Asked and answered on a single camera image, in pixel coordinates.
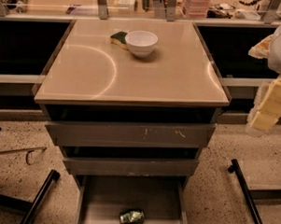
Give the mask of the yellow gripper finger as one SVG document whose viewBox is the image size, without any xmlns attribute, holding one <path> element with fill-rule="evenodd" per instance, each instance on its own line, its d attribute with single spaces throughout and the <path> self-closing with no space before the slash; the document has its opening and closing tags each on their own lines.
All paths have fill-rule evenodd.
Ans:
<svg viewBox="0 0 281 224">
<path fill-rule="evenodd" d="M 248 55 L 254 58 L 267 59 L 270 51 L 272 35 L 266 36 L 258 44 L 248 51 Z"/>
<path fill-rule="evenodd" d="M 281 118 L 281 75 L 263 82 L 254 99 L 254 107 L 246 119 L 247 126 L 267 133 Z"/>
</svg>

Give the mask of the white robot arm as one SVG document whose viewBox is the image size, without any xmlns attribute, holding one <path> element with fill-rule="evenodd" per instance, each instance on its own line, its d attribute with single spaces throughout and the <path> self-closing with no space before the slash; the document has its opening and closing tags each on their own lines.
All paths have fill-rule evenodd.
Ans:
<svg viewBox="0 0 281 224">
<path fill-rule="evenodd" d="M 254 98 L 254 107 L 247 116 L 246 130 L 260 136 L 267 133 L 281 118 L 281 24 L 248 51 L 254 58 L 266 59 L 268 67 L 278 74 L 271 82 L 263 82 Z"/>
</svg>

